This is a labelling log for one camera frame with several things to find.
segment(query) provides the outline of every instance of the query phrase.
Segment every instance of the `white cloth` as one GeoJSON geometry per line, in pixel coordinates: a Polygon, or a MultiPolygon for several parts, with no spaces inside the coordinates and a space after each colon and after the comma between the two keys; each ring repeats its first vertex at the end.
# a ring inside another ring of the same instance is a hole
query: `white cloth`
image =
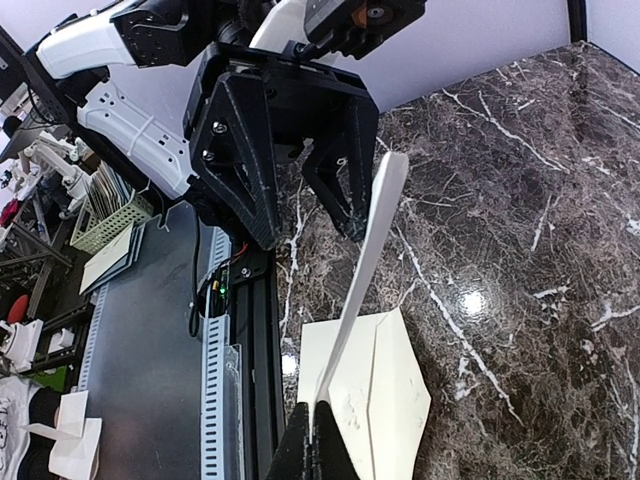
{"type": "Polygon", "coordinates": [[[18,478],[20,462],[29,448],[29,403],[40,386],[26,378],[0,378],[0,478],[18,478]]]}

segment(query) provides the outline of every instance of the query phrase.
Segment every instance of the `marble table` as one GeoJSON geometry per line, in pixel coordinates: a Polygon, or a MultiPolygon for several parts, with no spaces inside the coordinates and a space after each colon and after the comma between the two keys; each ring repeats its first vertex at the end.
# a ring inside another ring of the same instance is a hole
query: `marble table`
{"type": "MultiPolygon", "coordinates": [[[[381,118],[411,171],[362,313],[400,306],[433,396],[416,479],[640,478],[640,79],[588,44],[381,118]]],[[[359,249],[280,192],[285,400],[359,249]]]]}

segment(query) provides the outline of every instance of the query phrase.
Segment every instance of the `green plastic basket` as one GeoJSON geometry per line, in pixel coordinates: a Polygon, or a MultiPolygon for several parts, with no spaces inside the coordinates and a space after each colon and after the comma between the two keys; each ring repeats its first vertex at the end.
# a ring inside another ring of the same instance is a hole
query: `green plastic basket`
{"type": "Polygon", "coordinates": [[[153,206],[138,193],[134,193],[129,203],[106,220],[98,222],[90,203],[85,200],[73,229],[70,245],[83,252],[95,255],[132,222],[135,225],[151,218],[153,206]]]}

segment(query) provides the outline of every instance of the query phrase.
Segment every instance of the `black pole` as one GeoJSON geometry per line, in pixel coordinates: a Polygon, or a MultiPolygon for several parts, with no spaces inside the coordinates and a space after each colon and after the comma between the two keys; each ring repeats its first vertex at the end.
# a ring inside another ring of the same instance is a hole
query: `black pole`
{"type": "Polygon", "coordinates": [[[585,0],[568,0],[571,43],[587,41],[587,5],[585,0]]]}

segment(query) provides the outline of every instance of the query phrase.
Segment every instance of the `robotic arm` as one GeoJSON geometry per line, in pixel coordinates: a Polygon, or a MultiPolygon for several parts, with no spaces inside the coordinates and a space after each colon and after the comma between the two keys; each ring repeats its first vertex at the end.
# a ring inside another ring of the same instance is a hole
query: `robotic arm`
{"type": "Polygon", "coordinates": [[[276,164],[311,139],[303,175],[336,228],[360,240],[378,110],[357,76],[326,64],[338,52],[364,57],[422,16],[425,1],[123,0],[70,18],[22,65],[57,122],[115,146],[90,144],[106,161],[146,165],[205,223],[266,250],[280,228],[276,164]],[[132,103],[105,68],[186,66],[203,51],[184,132],[132,103]],[[350,198],[338,182],[343,157],[350,198]]]}

